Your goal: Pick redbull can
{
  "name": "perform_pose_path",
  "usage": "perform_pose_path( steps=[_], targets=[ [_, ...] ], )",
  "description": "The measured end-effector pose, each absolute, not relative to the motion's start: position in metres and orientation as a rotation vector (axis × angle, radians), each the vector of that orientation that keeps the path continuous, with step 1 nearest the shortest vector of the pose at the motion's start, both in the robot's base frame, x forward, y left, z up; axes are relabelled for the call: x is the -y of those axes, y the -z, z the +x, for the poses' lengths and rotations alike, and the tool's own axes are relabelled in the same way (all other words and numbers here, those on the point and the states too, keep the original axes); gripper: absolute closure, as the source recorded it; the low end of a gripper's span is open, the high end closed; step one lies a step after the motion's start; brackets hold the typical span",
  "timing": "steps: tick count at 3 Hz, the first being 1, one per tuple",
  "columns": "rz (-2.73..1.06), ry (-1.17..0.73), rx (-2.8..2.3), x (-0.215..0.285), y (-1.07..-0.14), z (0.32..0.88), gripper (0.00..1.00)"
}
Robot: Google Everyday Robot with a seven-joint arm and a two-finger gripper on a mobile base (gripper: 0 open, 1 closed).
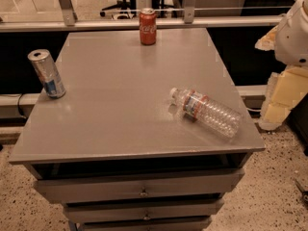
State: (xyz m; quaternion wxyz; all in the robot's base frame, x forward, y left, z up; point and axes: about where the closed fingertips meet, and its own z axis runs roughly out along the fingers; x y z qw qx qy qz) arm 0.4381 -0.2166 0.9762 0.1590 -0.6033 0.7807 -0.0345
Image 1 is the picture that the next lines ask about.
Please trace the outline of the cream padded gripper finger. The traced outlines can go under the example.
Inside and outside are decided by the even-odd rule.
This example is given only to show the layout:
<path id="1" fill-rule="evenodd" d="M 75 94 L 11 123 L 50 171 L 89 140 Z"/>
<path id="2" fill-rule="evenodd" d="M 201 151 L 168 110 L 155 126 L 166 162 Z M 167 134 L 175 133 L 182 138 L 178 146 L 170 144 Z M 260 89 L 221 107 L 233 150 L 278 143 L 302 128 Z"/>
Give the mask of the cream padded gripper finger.
<path id="1" fill-rule="evenodd" d="M 282 125 L 291 110 L 308 93 L 308 67 L 288 65 L 280 74 L 273 72 L 266 88 L 259 126 L 272 131 Z"/>
<path id="2" fill-rule="evenodd" d="M 270 29 L 264 36 L 259 38 L 255 43 L 255 48 L 263 51 L 270 51 L 275 48 L 275 38 L 278 27 Z"/>

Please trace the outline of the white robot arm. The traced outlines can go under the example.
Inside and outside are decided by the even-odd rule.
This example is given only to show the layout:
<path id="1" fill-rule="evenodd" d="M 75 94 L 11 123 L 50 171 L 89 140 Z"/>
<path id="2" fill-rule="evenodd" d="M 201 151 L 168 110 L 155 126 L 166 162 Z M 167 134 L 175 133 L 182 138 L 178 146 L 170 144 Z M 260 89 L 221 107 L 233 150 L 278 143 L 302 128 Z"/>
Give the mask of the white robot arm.
<path id="1" fill-rule="evenodd" d="M 308 93 L 308 0 L 296 0 L 277 26 L 257 40 L 255 48 L 274 51 L 286 68 L 272 73 L 262 104 L 259 126 L 278 128 Z"/>

